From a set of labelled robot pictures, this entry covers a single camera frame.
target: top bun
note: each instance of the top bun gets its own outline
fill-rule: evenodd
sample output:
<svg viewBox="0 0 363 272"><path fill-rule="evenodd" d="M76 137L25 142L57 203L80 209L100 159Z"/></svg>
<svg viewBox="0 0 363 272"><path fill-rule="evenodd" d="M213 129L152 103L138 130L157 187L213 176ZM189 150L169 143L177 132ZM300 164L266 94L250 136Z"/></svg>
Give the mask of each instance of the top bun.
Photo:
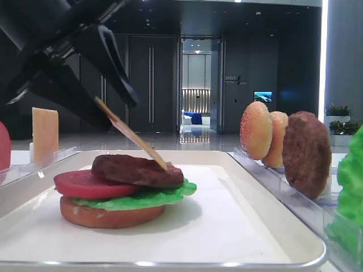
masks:
<svg viewBox="0 0 363 272"><path fill-rule="evenodd" d="M283 112L270 113L273 125L273 134L270 150L262 160L263 164L271 168L282 167L282 149L284 147L284 136L289 117Z"/></svg>
<svg viewBox="0 0 363 272"><path fill-rule="evenodd" d="M265 104L252 102L243 113L240 123L240 142L254 160L266 157L272 141L272 120Z"/></svg>

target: cheese slice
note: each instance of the cheese slice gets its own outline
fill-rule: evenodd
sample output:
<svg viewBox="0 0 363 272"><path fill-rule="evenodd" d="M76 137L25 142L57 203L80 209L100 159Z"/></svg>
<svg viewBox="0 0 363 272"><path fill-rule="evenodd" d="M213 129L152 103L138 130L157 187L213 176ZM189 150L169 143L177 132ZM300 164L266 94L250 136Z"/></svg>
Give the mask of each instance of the cheese slice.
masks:
<svg viewBox="0 0 363 272"><path fill-rule="evenodd" d="M54 153L59 150L58 112L32 108L32 115L34 162L44 166L54 161Z"/></svg>

